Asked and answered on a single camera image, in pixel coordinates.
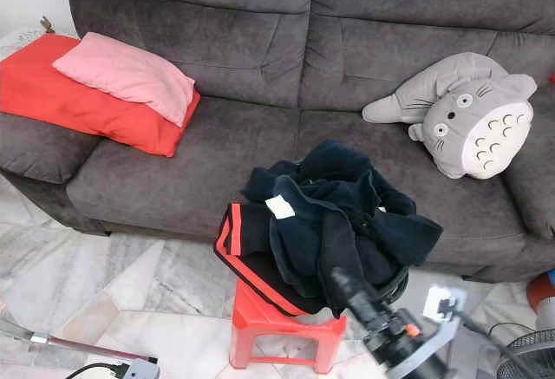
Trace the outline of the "red plastic stool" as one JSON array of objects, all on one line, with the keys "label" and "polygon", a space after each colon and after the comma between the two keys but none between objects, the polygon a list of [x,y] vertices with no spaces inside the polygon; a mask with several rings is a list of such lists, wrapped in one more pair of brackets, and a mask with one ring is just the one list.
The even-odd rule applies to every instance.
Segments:
[{"label": "red plastic stool", "polygon": [[[267,303],[249,285],[238,281],[232,307],[232,344],[230,366],[246,369],[251,363],[288,364],[313,368],[326,375],[336,363],[338,349],[348,329],[348,317],[320,324],[299,323]],[[290,338],[313,341],[317,351],[310,358],[296,356],[254,356],[259,338]]]}]

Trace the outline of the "red round container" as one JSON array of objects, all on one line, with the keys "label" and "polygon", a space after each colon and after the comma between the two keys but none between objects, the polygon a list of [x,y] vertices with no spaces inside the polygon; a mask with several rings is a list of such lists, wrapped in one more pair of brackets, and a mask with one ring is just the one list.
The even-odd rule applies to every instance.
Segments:
[{"label": "red round container", "polygon": [[545,271],[531,280],[525,295],[532,310],[539,312],[539,305],[548,298],[555,298],[555,271]]}]

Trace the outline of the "navy fleece garment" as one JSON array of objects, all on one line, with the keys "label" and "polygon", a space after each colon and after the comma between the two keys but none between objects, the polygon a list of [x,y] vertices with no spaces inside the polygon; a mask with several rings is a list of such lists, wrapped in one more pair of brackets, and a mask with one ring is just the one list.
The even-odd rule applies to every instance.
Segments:
[{"label": "navy fleece garment", "polygon": [[330,283],[333,268],[376,291],[401,268],[423,264],[443,232],[367,154],[336,140],[300,161],[254,168],[242,196],[272,212],[272,247],[285,283],[306,298],[322,298],[334,317],[344,307]]}]

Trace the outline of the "black mesh floor fan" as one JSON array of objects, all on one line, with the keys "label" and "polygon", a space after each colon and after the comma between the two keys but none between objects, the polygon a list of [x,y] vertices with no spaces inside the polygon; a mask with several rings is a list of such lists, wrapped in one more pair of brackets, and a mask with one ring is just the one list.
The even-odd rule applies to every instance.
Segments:
[{"label": "black mesh floor fan", "polygon": [[[555,329],[534,331],[507,345],[536,379],[555,379]],[[526,379],[525,372],[505,359],[497,368],[497,379]]]}]

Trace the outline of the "grey totoro plush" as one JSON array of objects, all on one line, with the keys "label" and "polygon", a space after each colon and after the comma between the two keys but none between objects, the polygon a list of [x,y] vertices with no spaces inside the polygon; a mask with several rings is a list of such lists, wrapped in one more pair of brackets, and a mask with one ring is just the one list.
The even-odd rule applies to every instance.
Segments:
[{"label": "grey totoro plush", "polygon": [[464,51],[433,63],[393,94],[362,109],[372,124],[406,124],[408,137],[451,180],[489,180],[522,149],[532,125],[531,76],[510,74],[488,56]]}]

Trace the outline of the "pink pillow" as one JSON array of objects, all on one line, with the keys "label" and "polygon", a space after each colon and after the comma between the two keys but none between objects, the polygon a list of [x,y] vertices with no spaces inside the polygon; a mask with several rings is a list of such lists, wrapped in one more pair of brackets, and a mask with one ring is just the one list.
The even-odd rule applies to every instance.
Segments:
[{"label": "pink pillow", "polygon": [[195,80],[151,51],[90,31],[52,67],[73,81],[115,98],[143,104],[178,127],[197,89]]}]

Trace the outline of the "dark grey fabric sofa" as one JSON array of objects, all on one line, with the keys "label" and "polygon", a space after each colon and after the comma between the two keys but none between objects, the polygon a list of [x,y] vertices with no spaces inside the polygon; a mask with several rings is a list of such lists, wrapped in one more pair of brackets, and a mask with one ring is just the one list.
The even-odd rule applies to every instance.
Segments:
[{"label": "dark grey fabric sofa", "polygon": [[[443,225],[430,271],[485,283],[555,269],[555,0],[69,0],[79,33],[131,43],[197,82],[171,158],[3,117],[0,170],[88,235],[150,232],[210,243],[254,167],[339,140]],[[449,180],[404,126],[361,110],[461,51],[538,82],[536,124],[510,168]]]}]

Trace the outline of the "lace covered side table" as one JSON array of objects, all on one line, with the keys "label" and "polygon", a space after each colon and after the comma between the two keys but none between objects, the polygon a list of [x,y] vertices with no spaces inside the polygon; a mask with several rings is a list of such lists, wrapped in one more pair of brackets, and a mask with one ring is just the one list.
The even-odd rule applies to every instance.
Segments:
[{"label": "lace covered side table", "polygon": [[0,55],[1,58],[15,54],[19,49],[24,49],[29,43],[45,35],[43,29],[17,29],[0,38]]}]

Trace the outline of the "black red striped track pants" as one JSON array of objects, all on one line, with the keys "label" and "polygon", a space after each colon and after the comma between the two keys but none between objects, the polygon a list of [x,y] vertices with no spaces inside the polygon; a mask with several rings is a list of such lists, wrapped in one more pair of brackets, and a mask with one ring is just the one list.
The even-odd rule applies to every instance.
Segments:
[{"label": "black red striped track pants", "polygon": [[231,202],[213,244],[215,256],[242,283],[286,316],[318,313],[326,306],[322,298],[306,298],[295,291],[294,285],[285,283],[280,269],[282,259],[272,247],[272,220],[272,212],[264,206]]}]

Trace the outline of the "black laundry basket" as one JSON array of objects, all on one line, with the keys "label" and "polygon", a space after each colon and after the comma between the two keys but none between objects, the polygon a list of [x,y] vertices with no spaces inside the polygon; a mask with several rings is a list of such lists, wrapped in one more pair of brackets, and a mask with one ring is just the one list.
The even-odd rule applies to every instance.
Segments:
[{"label": "black laundry basket", "polygon": [[396,303],[403,295],[406,284],[408,284],[409,268],[401,268],[389,281],[376,286],[378,298],[385,301],[385,304]]}]

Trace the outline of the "red pillow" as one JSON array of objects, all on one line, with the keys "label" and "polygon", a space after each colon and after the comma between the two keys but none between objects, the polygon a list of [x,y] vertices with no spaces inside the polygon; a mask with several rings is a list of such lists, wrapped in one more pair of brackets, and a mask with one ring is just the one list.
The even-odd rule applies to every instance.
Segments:
[{"label": "red pillow", "polygon": [[199,105],[199,91],[178,127],[143,104],[115,98],[53,69],[80,39],[44,35],[0,63],[1,112],[96,134],[147,154],[172,157]]}]

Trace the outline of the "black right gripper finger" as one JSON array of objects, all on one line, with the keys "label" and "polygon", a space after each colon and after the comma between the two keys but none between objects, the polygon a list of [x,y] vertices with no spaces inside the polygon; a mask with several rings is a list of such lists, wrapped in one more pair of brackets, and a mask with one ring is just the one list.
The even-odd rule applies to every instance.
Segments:
[{"label": "black right gripper finger", "polygon": [[350,276],[344,268],[333,268],[330,271],[330,283],[336,291],[337,300],[353,313],[367,332],[377,332],[388,326],[391,308],[377,296],[371,285]]}]

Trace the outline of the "silver metal clothes rack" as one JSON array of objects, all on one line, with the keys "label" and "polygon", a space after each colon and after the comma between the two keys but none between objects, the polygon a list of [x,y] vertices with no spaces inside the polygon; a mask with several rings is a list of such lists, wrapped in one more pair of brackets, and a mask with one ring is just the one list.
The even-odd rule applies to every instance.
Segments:
[{"label": "silver metal clothes rack", "polygon": [[124,351],[102,348],[99,346],[92,346],[92,344],[78,343],[78,341],[71,341],[49,334],[43,334],[43,332],[35,332],[31,329],[27,329],[19,324],[12,323],[7,320],[0,320],[0,331],[4,334],[12,336],[16,339],[21,339],[28,341],[28,343],[42,344],[42,346],[52,346],[64,349],[70,349],[73,351],[83,352],[83,354],[94,355],[94,356],[108,356],[114,360],[119,360],[119,362],[152,362],[156,363],[154,356],[142,356],[136,354],[128,354]]}]

